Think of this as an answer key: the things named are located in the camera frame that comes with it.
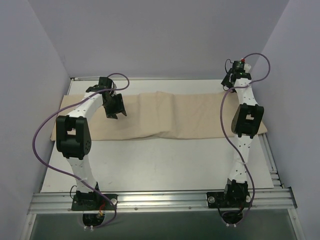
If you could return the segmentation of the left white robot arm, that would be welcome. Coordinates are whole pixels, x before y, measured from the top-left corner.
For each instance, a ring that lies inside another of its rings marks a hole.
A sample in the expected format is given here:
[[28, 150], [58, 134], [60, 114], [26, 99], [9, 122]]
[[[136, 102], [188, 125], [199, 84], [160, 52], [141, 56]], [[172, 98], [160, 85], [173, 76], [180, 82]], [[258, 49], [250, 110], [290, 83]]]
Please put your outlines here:
[[108, 119], [117, 119], [118, 114], [127, 115], [122, 95], [117, 94], [116, 85], [109, 77], [101, 76], [98, 84], [89, 87], [82, 103], [67, 115], [56, 118], [56, 148], [71, 166], [76, 179], [76, 201], [90, 210], [100, 206], [101, 196], [89, 162], [92, 139], [89, 121], [103, 107]]

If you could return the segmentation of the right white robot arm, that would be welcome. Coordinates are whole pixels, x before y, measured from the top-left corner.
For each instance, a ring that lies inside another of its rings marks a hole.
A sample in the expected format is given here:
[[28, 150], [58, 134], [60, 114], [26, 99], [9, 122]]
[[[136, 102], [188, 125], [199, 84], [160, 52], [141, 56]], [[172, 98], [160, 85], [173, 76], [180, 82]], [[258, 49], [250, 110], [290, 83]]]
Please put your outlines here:
[[231, 132], [234, 134], [233, 164], [227, 178], [225, 191], [222, 193], [223, 203], [234, 206], [240, 200], [251, 200], [248, 191], [247, 170], [251, 143], [258, 134], [264, 108], [260, 106], [254, 96], [251, 86], [252, 77], [249, 73], [251, 66], [245, 63], [245, 59], [236, 60], [222, 80], [223, 87], [227, 87], [232, 93], [236, 93], [239, 106], [231, 121]]

